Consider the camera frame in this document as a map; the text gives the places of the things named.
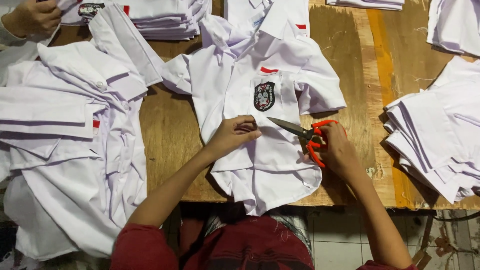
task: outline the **person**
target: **person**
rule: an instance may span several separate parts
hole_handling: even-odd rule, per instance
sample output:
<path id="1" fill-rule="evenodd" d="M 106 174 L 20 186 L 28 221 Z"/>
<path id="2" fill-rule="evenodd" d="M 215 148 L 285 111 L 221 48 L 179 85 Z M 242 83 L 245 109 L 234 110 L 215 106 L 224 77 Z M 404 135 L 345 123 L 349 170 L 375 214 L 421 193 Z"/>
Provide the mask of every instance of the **person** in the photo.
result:
<path id="1" fill-rule="evenodd" d="M 373 260 L 358 269 L 415 270 L 407 247 L 362 168 L 353 144 L 347 140 L 343 126 L 329 123 L 321 130 L 327 135 L 329 145 L 317 155 L 351 188 L 365 221 Z M 224 119 L 205 147 L 133 212 L 118 235 L 110 269 L 178 269 L 177 257 L 167 245 L 163 230 L 158 228 L 205 167 L 261 135 L 252 116 Z M 284 224 L 263 215 L 218 226 L 207 233 L 198 250 L 182 265 L 183 269 L 314 269 L 310 241 L 306 244 L 294 227 Z"/>
<path id="2" fill-rule="evenodd" d="M 49 37 L 60 24 L 61 11 L 55 0 L 26 0 L 13 11 L 0 6 L 0 44 L 14 46 L 28 35 Z"/>

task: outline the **red shirt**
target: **red shirt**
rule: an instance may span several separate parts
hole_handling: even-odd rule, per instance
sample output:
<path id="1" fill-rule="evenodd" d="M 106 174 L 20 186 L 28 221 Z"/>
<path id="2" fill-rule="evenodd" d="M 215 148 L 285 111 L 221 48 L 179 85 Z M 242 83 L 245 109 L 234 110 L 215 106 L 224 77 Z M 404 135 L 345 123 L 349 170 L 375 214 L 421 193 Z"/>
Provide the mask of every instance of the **red shirt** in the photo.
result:
<path id="1" fill-rule="evenodd" d="M 162 229 L 127 224 L 111 257 L 113 270 L 177 270 L 178 260 Z M 208 235 L 184 270 L 313 270 L 305 244 L 289 229 L 268 217 L 248 217 Z M 368 261 L 359 270 L 395 270 Z M 416 270 L 410 266 L 407 270 Z"/>

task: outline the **wooden tabletop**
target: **wooden tabletop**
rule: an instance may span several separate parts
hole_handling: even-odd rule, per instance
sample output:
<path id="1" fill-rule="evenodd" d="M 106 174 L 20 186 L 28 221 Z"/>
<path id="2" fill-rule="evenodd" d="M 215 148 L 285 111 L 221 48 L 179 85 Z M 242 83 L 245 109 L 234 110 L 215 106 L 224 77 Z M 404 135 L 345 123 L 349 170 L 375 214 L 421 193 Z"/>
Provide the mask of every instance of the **wooden tabletop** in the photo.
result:
<path id="1" fill-rule="evenodd" d="M 212 13 L 222 15 L 222 10 L 222 1 L 214 0 Z M 323 0 L 310 0 L 311 38 L 340 77 L 348 107 L 301 116 L 301 123 L 307 128 L 323 119 L 342 123 L 386 207 L 480 209 L 480 198 L 476 196 L 451 205 L 435 191 L 409 178 L 399 169 L 398 154 L 384 142 L 387 132 L 382 126 L 383 106 L 427 88 L 453 57 L 425 42 L 427 21 L 428 0 L 407 0 L 401 12 L 325 6 Z M 86 27 L 63 26 L 53 46 L 88 37 Z M 201 37 L 149 44 L 164 61 L 202 46 Z M 140 121 L 151 191 L 190 159 L 202 142 L 191 97 L 175 94 L 162 84 L 149 89 Z M 220 190 L 208 170 L 197 177 L 182 200 L 232 200 Z M 320 188 L 294 204 L 331 206 L 354 201 L 345 184 L 324 170 Z"/>

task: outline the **hand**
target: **hand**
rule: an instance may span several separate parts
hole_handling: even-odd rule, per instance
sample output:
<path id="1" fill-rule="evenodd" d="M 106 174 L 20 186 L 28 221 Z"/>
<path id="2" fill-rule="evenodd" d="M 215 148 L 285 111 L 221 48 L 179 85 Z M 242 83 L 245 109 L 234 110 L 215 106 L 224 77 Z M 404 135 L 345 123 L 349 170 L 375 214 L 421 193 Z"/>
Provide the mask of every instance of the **hand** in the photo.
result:
<path id="1" fill-rule="evenodd" d="M 224 119 L 204 150 L 209 151 L 213 160 L 217 160 L 261 135 L 262 133 L 257 130 L 255 118 L 251 115 Z"/>
<path id="2" fill-rule="evenodd" d="M 357 157 L 355 147 L 347 139 L 343 126 L 339 123 L 328 123 L 320 127 L 322 133 L 327 136 L 328 149 L 319 149 L 315 154 L 326 166 L 343 178 L 347 183 L 352 174 L 365 173 L 361 170 L 361 164 Z"/>
<path id="3" fill-rule="evenodd" d="M 3 26 L 13 35 L 23 38 L 29 34 L 51 36 L 60 23 L 61 11 L 55 0 L 36 2 L 26 0 L 13 12 L 1 18 Z"/>

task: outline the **black cord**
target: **black cord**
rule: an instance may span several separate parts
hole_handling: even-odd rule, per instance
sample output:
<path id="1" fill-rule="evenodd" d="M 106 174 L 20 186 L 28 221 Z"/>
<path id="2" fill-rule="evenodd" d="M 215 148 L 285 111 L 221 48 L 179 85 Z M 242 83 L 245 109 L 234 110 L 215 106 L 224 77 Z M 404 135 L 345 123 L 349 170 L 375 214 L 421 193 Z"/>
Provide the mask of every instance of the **black cord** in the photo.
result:
<path id="1" fill-rule="evenodd" d="M 473 213 L 473 214 L 471 214 L 469 216 L 466 216 L 466 217 L 461 217 L 461 218 L 454 218 L 454 219 L 441 219 L 441 218 L 438 218 L 438 217 L 433 217 L 433 218 L 438 220 L 438 221 L 453 222 L 453 221 L 468 221 L 468 220 L 471 220 L 471 219 L 474 219 L 474 218 L 477 218 L 477 217 L 480 217 L 480 211 L 478 211 L 476 213 Z"/>

